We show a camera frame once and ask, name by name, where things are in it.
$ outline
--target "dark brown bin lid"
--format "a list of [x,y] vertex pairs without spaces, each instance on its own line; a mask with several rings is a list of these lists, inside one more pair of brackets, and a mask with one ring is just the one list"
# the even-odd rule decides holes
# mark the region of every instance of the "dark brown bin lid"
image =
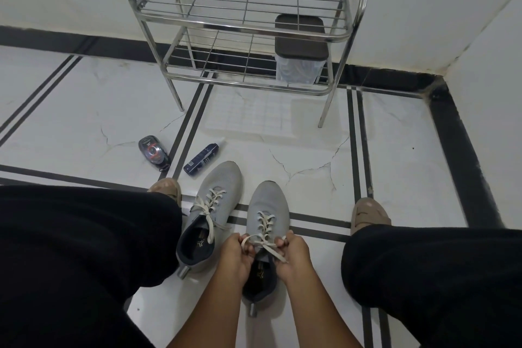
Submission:
[[[280,14],[276,18],[276,28],[297,30],[297,14]],[[313,15],[299,15],[299,30],[324,33],[323,20]],[[328,45],[323,41],[310,41],[276,36],[276,54],[282,58],[325,61],[328,59]]]

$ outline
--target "white shoelace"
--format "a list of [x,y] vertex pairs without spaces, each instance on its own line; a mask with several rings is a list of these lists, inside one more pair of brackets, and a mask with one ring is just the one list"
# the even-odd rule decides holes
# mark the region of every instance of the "white shoelace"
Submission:
[[219,223],[216,223],[215,220],[212,219],[210,213],[216,210],[215,205],[219,204],[218,198],[223,198],[223,194],[226,193],[226,190],[214,191],[210,189],[210,193],[207,194],[208,200],[204,201],[201,197],[196,197],[196,203],[192,206],[191,212],[194,208],[200,208],[200,215],[205,215],[208,223],[208,238],[207,242],[211,244],[214,242],[214,226],[220,228],[221,230],[227,230],[230,227],[222,226]]
[[259,217],[257,219],[260,221],[258,228],[261,228],[261,232],[258,234],[252,234],[252,235],[249,235],[248,237],[245,237],[245,239],[243,239],[243,241],[241,242],[241,248],[243,249],[243,251],[245,251],[246,242],[249,239],[256,237],[260,240],[255,240],[255,241],[251,240],[252,245],[262,246],[267,252],[269,252],[270,254],[273,254],[277,259],[281,260],[283,263],[286,263],[287,259],[285,259],[282,255],[280,255],[278,252],[276,252],[273,249],[273,248],[276,248],[277,245],[272,242],[268,242],[268,240],[267,240],[267,238],[269,238],[268,233],[270,233],[272,231],[272,225],[274,224],[272,219],[275,218],[276,215],[269,215],[269,214],[266,214],[263,212],[258,212],[258,214],[259,214]]

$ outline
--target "black baseboard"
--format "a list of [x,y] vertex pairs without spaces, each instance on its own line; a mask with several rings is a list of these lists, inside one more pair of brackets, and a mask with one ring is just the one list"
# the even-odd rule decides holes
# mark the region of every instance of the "black baseboard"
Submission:
[[430,111],[468,226],[503,227],[477,154],[446,84],[431,93]]
[[[94,36],[86,36],[62,32],[50,32],[38,29],[21,29],[9,26],[0,26],[0,45],[11,47],[32,48],[36,50],[64,52],[67,54],[81,54],[78,52],[78,46],[87,38]],[[119,39],[115,37],[97,37],[97,41],[89,49],[88,52],[81,54],[89,57],[104,57],[114,59],[124,59],[130,61],[155,63],[154,56],[146,41],[136,41],[129,39]],[[158,51],[163,57],[169,44],[158,43]],[[183,54],[183,50],[179,50],[182,54],[180,57],[186,58],[188,53]],[[240,52],[224,52],[216,61],[212,62],[210,68],[218,69],[219,64],[235,65],[239,58],[246,56],[246,53]],[[189,67],[190,61],[187,59],[171,58],[171,62],[180,67]],[[264,74],[264,69],[275,69],[275,60],[273,57],[266,55],[256,55],[253,69],[248,73]],[[339,64],[334,63],[334,71]],[[428,73],[406,72],[392,69],[378,69],[357,65],[346,65],[341,75],[341,84],[364,85],[365,87],[375,88],[388,91],[405,91],[418,93],[428,87],[437,76]]]

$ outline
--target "foot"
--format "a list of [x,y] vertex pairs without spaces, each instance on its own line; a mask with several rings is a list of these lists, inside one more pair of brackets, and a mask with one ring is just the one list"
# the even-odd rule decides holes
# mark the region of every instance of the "foot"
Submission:
[[283,237],[290,228],[290,211],[281,187],[272,181],[261,183],[250,201],[246,216],[246,233],[242,246],[249,241],[256,250],[250,275],[243,288],[243,297],[250,303],[255,316],[255,304],[271,295],[277,286],[274,258],[286,261],[276,251],[274,239]]
[[179,183],[177,180],[172,178],[158,180],[156,183],[150,186],[150,189],[147,191],[168,195],[174,201],[176,201],[178,206],[181,208],[181,188],[179,188]]
[[241,171],[232,161],[219,164],[208,174],[199,188],[178,242],[176,255],[180,263],[190,268],[203,268],[216,246],[223,241],[221,236],[228,230],[226,221],[239,203],[242,190]]
[[392,220],[381,204],[373,198],[361,198],[356,202],[352,212],[352,226],[350,234],[353,235],[360,229],[372,224],[387,224],[391,226]]

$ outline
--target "forearm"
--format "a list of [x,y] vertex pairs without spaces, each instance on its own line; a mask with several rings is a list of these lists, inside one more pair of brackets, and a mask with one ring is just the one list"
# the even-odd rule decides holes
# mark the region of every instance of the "forearm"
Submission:
[[300,348],[362,348],[310,266],[287,283]]
[[194,311],[167,348],[234,347],[241,289],[237,275],[220,264]]

